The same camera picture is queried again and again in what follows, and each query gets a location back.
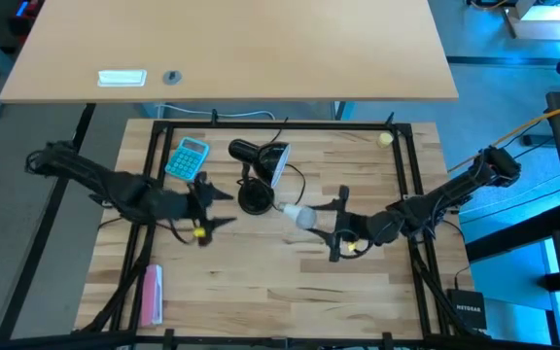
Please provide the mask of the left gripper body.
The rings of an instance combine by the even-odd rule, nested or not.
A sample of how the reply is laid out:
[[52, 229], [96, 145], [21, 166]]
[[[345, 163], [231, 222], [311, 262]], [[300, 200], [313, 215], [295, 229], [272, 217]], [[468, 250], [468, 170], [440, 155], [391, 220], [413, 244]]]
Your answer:
[[193, 181], [187, 184], [189, 193], [188, 209], [186, 217], [191, 219], [193, 228], [193, 238], [197, 241], [199, 246], [208, 246], [212, 241], [211, 231], [205, 230], [205, 222], [207, 219], [207, 204], [205, 202], [206, 194], [204, 192], [204, 185], [207, 182], [207, 173], [199, 172], [195, 175]]

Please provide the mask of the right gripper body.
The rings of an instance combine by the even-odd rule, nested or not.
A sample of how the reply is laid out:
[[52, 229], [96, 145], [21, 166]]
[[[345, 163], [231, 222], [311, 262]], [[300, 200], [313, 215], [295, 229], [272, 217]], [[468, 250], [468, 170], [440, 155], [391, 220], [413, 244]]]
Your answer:
[[336, 218], [329, 260], [354, 260], [365, 255], [373, 245], [381, 246], [390, 227], [389, 213], [365, 216], [347, 212], [349, 188], [344, 185], [339, 187], [338, 198], [342, 200], [342, 209], [333, 210]]

